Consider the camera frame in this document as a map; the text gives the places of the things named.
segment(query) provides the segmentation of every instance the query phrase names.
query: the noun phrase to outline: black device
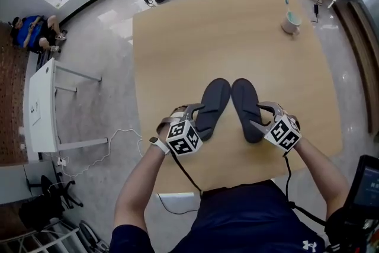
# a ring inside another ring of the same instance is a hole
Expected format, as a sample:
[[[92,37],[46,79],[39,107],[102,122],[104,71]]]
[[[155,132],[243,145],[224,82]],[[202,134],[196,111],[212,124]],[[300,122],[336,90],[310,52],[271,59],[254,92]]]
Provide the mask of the black device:
[[[379,222],[379,159],[363,155],[343,207],[327,220],[327,252],[366,252],[367,238]]]

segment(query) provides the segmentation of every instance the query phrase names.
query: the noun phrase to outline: white mug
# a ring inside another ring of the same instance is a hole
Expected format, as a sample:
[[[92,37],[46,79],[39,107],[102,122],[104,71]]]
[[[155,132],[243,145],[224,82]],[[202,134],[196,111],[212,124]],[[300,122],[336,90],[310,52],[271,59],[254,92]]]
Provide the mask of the white mug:
[[[298,35],[300,33],[299,26],[301,24],[301,19],[295,15],[295,13],[288,11],[285,16],[283,22],[281,23],[281,27],[283,31],[288,34]]]

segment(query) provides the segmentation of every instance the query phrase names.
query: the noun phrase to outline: concrete floor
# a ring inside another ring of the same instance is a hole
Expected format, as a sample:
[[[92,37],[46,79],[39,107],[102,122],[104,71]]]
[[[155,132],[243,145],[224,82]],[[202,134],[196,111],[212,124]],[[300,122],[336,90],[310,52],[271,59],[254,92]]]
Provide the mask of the concrete floor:
[[[309,18],[314,18],[312,1],[299,1],[308,11]],[[58,134],[62,142],[110,137],[117,129],[140,130],[131,21],[134,14],[146,9],[150,8],[142,0],[99,0],[65,25],[69,31],[68,40],[58,59],[73,68],[101,74],[103,82],[98,84],[58,72],[57,81],[78,86],[75,95],[59,91],[56,96]],[[363,153],[377,155],[378,146],[366,131],[364,95],[354,55],[335,13],[325,4],[314,30],[332,71],[341,114],[343,152],[332,160],[351,182],[359,156]],[[106,242],[111,239],[115,200],[140,159],[137,140],[134,133],[118,134],[112,141],[110,157],[75,178],[73,193],[85,207],[65,214],[74,222],[87,221]],[[69,157],[66,172],[81,172],[106,155],[107,148],[103,145],[63,152],[62,156]],[[284,189],[285,180],[286,176],[282,176],[275,182]],[[325,203],[308,170],[293,174],[290,198],[316,216],[325,216]],[[165,201],[173,211],[183,212],[197,208],[199,198],[165,198]],[[172,215],[153,196],[146,210],[146,221],[156,252],[172,249],[188,233],[195,217],[195,212]],[[322,233],[320,226],[307,219],[304,221]]]

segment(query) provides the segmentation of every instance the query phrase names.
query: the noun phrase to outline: table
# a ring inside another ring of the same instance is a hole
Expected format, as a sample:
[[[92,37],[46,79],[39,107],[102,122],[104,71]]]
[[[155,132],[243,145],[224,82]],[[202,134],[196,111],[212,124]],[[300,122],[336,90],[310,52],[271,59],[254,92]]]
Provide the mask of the table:
[[[29,83],[29,128],[31,145],[34,152],[58,152],[60,150],[83,148],[107,143],[107,138],[73,143],[60,143],[57,135],[55,118],[55,89],[77,92],[77,88],[55,83],[56,70],[72,73],[94,81],[101,81],[101,76],[78,72],[65,67],[51,58],[31,78]]]
[[[313,26],[297,0],[300,35],[285,34],[284,0],[176,0],[133,17],[136,93],[144,146],[161,119],[198,103],[215,78],[250,80],[261,101],[276,101],[298,117],[301,132],[325,155],[342,149],[332,76]],[[262,111],[264,122],[272,116]],[[283,151],[263,140],[249,144],[230,100],[213,137],[179,161],[202,190],[249,184],[287,173]],[[305,164],[288,154],[292,170]],[[158,193],[194,191],[171,156]]]

